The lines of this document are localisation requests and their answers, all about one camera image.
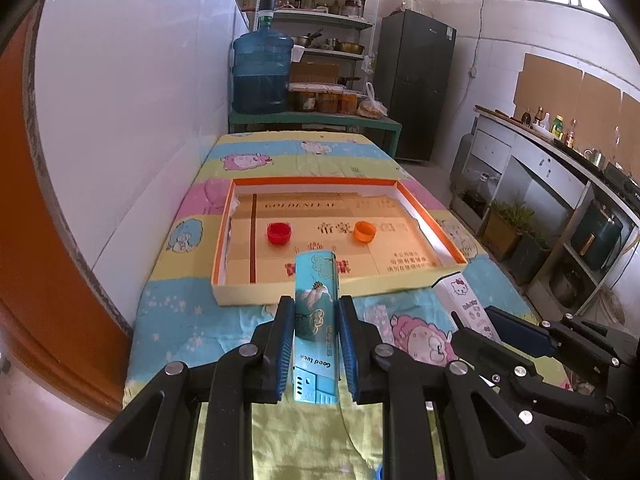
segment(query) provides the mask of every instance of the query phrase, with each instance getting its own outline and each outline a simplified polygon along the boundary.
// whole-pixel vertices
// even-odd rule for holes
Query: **stove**
[[[640,216],[640,187],[631,178],[616,168],[615,164],[608,163],[602,179],[609,189]]]

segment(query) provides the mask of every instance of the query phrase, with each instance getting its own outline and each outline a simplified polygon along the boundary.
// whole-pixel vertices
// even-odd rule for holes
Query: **dark green appliance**
[[[622,222],[595,200],[571,238],[571,245],[591,270],[603,267],[616,246]]]

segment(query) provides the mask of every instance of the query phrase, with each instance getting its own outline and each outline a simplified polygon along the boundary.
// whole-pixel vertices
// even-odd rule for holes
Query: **bedsheet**
[[[180,360],[193,367],[215,361],[248,342],[258,324],[273,319],[272,304],[218,306],[210,275],[231,179],[290,175],[402,180],[469,260],[463,274],[481,303],[536,322],[507,277],[458,220],[365,137],[327,132],[229,134],[212,148],[185,195],[142,291],[124,404],[167,362]],[[354,303],[358,315],[375,323],[383,339],[399,348],[418,326],[429,326],[442,338],[455,330],[430,288],[357,298]],[[557,365],[536,365],[546,380],[566,381]],[[373,478],[382,462],[382,413],[379,407],[355,406],[342,386],[338,406],[292,402],[290,389],[278,406],[255,406],[255,478]],[[304,425],[309,420],[305,417],[313,418],[316,430],[325,435],[311,450],[311,440],[300,440],[291,430]]]

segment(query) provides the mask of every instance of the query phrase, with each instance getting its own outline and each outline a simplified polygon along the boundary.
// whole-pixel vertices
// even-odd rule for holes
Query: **white tiled wall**
[[[201,161],[226,132],[234,0],[47,0],[35,92],[47,168],[125,319]]]

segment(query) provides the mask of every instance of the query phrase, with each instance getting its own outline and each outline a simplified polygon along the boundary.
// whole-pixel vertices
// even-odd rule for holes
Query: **pink cartoon sheep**
[[[396,346],[416,361],[444,366],[457,359],[447,335],[432,323],[411,316],[392,316],[391,327]]]
[[[273,162],[270,156],[260,153],[247,153],[242,155],[227,155],[222,159],[222,164],[227,171],[244,171],[260,168]]]

